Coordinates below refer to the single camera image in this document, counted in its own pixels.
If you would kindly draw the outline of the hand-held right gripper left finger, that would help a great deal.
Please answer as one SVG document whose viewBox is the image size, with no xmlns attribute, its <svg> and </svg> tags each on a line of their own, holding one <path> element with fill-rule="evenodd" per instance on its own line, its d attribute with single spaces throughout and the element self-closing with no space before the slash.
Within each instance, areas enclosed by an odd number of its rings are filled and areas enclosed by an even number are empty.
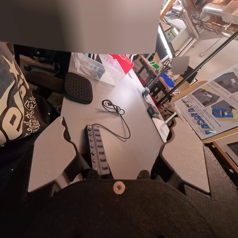
<svg viewBox="0 0 238 238">
<path fill-rule="evenodd" d="M 76 149 L 70 139 L 67 141 L 64 137 L 67 130 L 63 120 L 58 117 L 34 143 L 28 192 L 51 183 L 56 183 L 60 189 L 70 184 L 65 169 L 75 158 Z"/>
</svg>

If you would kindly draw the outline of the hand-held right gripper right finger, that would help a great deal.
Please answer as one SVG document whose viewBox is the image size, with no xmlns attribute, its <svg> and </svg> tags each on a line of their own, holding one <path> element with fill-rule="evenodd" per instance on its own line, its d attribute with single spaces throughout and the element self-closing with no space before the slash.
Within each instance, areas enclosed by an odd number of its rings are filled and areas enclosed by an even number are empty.
<svg viewBox="0 0 238 238">
<path fill-rule="evenodd" d="M 164 143 L 159 156 L 172 172 L 166 183 L 180 188 L 190 186 L 204 194 L 210 193 L 204 148 L 192 128 L 180 118 L 173 119 L 171 139 Z"/>
</svg>

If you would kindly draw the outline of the black seven port USB hub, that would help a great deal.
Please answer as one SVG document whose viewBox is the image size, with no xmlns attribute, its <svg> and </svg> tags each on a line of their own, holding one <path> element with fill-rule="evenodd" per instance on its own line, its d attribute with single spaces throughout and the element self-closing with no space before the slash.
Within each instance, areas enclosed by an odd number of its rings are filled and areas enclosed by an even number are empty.
<svg viewBox="0 0 238 238">
<path fill-rule="evenodd" d="M 102 178 L 110 174 L 109 165 L 104 150 L 100 129 L 97 125 L 85 127 L 86 159 L 91 169 Z"/>
</svg>

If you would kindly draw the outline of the black USB cable gold plug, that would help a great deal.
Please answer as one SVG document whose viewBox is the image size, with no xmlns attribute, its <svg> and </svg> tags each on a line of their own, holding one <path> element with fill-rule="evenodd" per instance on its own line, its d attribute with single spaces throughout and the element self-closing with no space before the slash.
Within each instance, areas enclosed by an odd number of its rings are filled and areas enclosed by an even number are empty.
<svg viewBox="0 0 238 238">
<path fill-rule="evenodd" d="M 122 137 L 120 135 L 117 135 L 116 133 L 112 132 L 111 130 L 109 130 L 108 128 L 106 128 L 105 126 L 99 124 L 99 123 L 94 123 L 92 124 L 93 126 L 99 126 L 103 129 L 105 129 L 106 131 L 108 131 L 109 133 L 111 133 L 112 135 L 116 136 L 117 138 L 120 138 L 120 139 L 124 139 L 124 140 L 128 140 L 131 138 L 131 132 L 130 132 L 130 129 L 127 125 L 127 123 L 125 122 L 124 118 L 123 118 L 123 115 L 125 114 L 125 111 L 124 109 L 121 109 L 119 106 L 113 104 L 110 100 L 103 100 L 102 101 L 102 106 L 103 108 L 109 112 L 109 113 L 113 113 L 113 114 L 116 114 L 117 116 L 120 116 L 121 120 L 123 121 L 123 123 L 125 124 L 125 126 L 127 127 L 128 129 L 128 132 L 129 132 L 129 136 L 128 137 Z"/>
</svg>

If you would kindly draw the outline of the clear plastic bin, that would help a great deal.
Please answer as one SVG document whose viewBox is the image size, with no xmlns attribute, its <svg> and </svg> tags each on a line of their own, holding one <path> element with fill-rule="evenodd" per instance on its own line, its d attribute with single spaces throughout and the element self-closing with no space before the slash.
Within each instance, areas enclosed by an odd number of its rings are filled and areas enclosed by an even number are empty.
<svg viewBox="0 0 238 238">
<path fill-rule="evenodd" d="M 77 72 L 113 86 L 125 78 L 121 65 L 111 55 L 72 52 Z"/>
</svg>

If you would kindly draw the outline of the red plastic bin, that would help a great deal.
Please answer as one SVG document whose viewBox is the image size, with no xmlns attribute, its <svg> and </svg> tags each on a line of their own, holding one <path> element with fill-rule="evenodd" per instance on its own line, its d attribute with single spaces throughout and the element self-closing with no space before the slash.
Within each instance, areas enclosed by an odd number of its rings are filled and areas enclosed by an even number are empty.
<svg viewBox="0 0 238 238">
<path fill-rule="evenodd" d="M 125 74 L 128 74 L 128 72 L 134 67 L 134 62 L 132 62 L 130 58 L 126 57 L 126 55 L 110 56 L 112 56 L 113 59 L 116 59 L 118 61 Z"/>
</svg>

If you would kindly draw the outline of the clear poster stand white base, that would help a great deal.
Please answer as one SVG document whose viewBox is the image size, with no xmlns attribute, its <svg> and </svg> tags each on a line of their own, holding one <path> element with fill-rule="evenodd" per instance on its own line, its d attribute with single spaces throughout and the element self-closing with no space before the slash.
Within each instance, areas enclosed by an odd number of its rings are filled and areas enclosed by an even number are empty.
<svg viewBox="0 0 238 238">
<path fill-rule="evenodd" d="M 177 113 L 173 113 L 166 121 L 162 121 L 160 119 L 157 119 L 155 117 L 152 118 L 152 121 L 162 139 L 162 141 L 165 143 L 167 142 L 167 137 L 168 137 L 168 134 L 169 134 L 169 128 L 167 126 L 167 123 L 177 115 Z"/>
</svg>

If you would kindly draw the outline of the wooden poster board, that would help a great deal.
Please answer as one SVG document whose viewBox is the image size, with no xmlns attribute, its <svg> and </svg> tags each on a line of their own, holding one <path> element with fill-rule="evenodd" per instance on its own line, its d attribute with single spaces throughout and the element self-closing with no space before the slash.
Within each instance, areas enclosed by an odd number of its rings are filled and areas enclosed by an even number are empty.
<svg viewBox="0 0 238 238">
<path fill-rule="evenodd" d="M 216 80 L 197 82 L 170 103 L 203 143 L 238 133 L 238 91 L 232 94 Z"/>
</svg>

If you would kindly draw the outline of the black power adapter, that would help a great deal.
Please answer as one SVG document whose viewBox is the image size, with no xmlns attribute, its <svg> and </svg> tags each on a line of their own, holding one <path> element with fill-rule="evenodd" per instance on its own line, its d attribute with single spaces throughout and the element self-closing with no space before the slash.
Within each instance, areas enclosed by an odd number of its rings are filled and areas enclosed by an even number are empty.
<svg viewBox="0 0 238 238">
<path fill-rule="evenodd" d="M 148 112 L 148 114 L 150 115 L 151 118 L 157 117 L 160 114 L 158 109 L 154 106 L 149 106 L 147 108 L 147 112 Z"/>
</svg>

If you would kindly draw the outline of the instruction poster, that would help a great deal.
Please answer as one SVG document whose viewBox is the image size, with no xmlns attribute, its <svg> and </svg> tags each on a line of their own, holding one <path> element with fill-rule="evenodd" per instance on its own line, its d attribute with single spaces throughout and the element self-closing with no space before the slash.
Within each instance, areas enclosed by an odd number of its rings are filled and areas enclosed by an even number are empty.
<svg viewBox="0 0 238 238">
<path fill-rule="evenodd" d="M 238 64 L 174 102 L 201 140 L 238 127 Z"/>
</svg>

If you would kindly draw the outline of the person's black printed shirt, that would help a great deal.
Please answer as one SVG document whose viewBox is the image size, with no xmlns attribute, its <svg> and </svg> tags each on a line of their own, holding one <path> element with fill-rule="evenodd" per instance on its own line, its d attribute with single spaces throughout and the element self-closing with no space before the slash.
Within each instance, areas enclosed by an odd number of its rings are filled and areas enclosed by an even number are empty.
<svg viewBox="0 0 238 238">
<path fill-rule="evenodd" d="M 45 102 L 33 96 L 14 56 L 0 42 L 0 144 L 42 132 L 50 120 Z"/>
</svg>

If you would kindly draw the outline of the black wrist rest pad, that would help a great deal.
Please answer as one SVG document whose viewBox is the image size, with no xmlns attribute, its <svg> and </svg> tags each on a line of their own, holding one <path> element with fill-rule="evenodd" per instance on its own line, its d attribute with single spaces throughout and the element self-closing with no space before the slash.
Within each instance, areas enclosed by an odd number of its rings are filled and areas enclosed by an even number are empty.
<svg viewBox="0 0 238 238">
<path fill-rule="evenodd" d="M 63 95 L 70 101 L 90 104 L 93 101 L 91 82 L 81 75 L 68 72 L 64 79 Z"/>
</svg>

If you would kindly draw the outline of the black office chair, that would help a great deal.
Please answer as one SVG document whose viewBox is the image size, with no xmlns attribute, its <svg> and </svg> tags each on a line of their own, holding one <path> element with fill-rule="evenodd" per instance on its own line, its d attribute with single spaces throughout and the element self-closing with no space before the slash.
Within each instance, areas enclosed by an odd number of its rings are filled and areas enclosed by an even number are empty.
<svg viewBox="0 0 238 238">
<path fill-rule="evenodd" d="M 61 72 L 58 64 L 55 65 L 54 69 L 33 64 L 24 66 L 24 69 L 28 72 L 25 76 L 28 83 L 40 89 L 63 93 L 63 82 L 66 74 Z"/>
</svg>

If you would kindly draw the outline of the light stand pole with clamp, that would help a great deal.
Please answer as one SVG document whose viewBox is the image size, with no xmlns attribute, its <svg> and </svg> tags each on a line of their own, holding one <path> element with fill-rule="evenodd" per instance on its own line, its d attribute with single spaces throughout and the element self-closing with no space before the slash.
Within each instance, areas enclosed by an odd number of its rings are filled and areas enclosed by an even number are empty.
<svg viewBox="0 0 238 238">
<path fill-rule="evenodd" d="M 158 76 L 155 79 L 153 79 L 150 82 L 150 84 L 142 90 L 141 94 L 144 98 L 150 94 L 150 90 L 152 89 L 154 85 L 156 85 L 156 83 L 159 81 L 159 78 L 162 76 L 162 74 L 165 73 L 165 71 L 169 70 L 170 68 L 171 68 L 171 63 L 168 63 L 164 67 L 164 69 L 159 72 Z"/>
</svg>

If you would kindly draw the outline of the blue storage bin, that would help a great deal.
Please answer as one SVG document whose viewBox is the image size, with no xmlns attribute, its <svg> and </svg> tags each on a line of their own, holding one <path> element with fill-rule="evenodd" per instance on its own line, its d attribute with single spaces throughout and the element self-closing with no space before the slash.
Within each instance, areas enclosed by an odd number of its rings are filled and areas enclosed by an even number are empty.
<svg viewBox="0 0 238 238">
<path fill-rule="evenodd" d="M 162 73 L 162 78 L 164 79 L 165 83 L 170 87 L 170 88 L 174 88 L 174 82 L 172 81 L 172 79 L 166 74 L 166 73 Z"/>
</svg>

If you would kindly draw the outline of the wooden workbench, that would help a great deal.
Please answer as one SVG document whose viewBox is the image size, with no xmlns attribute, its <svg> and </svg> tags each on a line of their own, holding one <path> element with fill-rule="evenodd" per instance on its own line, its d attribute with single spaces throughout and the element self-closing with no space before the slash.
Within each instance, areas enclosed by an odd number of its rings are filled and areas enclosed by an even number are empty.
<svg viewBox="0 0 238 238">
<path fill-rule="evenodd" d="M 167 94 L 171 88 L 165 83 L 162 76 L 158 77 L 160 72 L 157 71 L 159 70 L 156 70 L 142 55 L 139 55 L 139 62 L 142 64 L 142 68 L 139 70 L 138 74 L 140 74 L 143 69 L 146 70 L 148 76 L 144 79 L 144 87 L 150 89 L 150 95 L 155 99 L 158 99 L 157 95 L 159 93 Z"/>
</svg>

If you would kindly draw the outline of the thick black stand pole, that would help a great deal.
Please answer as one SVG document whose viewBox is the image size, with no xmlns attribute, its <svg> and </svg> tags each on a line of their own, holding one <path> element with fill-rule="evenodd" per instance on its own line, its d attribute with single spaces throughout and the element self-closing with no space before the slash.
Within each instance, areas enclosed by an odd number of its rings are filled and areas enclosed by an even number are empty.
<svg viewBox="0 0 238 238">
<path fill-rule="evenodd" d="M 191 76 L 198 72 L 210 59 L 212 59 L 218 52 L 220 52 L 225 46 L 227 46 L 232 40 L 238 36 L 238 30 L 232 34 L 224 43 L 222 43 L 215 51 L 213 51 L 205 60 L 203 60 L 194 70 L 192 70 L 182 81 L 180 81 L 176 86 L 174 86 L 171 91 L 169 91 L 162 99 L 160 99 L 156 106 L 163 105 L 168 100 L 168 97 L 178 89 L 184 82 L 186 82 Z"/>
</svg>

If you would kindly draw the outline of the studio light panel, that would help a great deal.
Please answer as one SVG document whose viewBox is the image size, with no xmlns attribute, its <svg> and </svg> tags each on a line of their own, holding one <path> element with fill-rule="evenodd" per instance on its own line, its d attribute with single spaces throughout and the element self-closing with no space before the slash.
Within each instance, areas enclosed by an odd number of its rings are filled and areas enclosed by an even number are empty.
<svg viewBox="0 0 238 238">
<path fill-rule="evenodd" d="M 175 57 L 174 48 L 168 41 L 161 23 L 159 23 L 158 26 L 155 52 L 158 54 L 158 57 L 162 63 L 166 62 L 167 60 L 172 60 Z"/>
</svg>

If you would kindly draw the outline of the silver air duct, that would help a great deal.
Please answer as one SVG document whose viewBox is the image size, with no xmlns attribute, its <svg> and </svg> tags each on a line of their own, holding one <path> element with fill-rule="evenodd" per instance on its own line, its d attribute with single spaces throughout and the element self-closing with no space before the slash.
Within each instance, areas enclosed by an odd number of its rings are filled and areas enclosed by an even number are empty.
<svg viewBox="0 0 238 238">
<path fill-rule="evenodd" d="M 181 18 L 195 38 L 199 36 L 197 27 L 226 37 L 238 30 L 237 0 L 177 0 L 175 3 L 166 16 Z"/>
</svg>

